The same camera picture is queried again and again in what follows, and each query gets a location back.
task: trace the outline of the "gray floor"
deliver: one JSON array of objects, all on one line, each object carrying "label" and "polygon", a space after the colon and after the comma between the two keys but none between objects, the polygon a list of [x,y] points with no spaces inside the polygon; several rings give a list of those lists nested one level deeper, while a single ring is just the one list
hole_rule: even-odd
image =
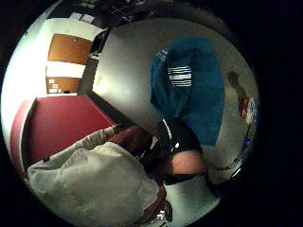
[{"label": "gray floor", "polygon": [[[93,91],[136,124],[156,134],[155,125],[160,119],[150,103],[149,93],[152,58],[184,36],[209,39],[220,60],[225,85],[223,123],[216,146],[205,148],[204,156],[214,166],[227,166],[238,156],[248,128],[239,115],[240,100],[243,96],[258,97],[258,90],[241,53],[217,32],[178,19],[152,19],[117,27],[100,54]],[[255,132],[253,126],[252,140]],[[232,171],[235,169],[213,171],[213,182],[224,181]]]}]

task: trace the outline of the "blue towel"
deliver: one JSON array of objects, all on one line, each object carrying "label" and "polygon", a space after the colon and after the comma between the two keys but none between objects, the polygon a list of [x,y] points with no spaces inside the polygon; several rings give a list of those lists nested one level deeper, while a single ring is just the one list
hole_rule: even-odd
[{"label": "blue towel", "polygon": [[205,39],[185,37],[151,63],[151,104],[161,118],[179,117],[201,145],[216,144],[223,117],[219,62]]}]

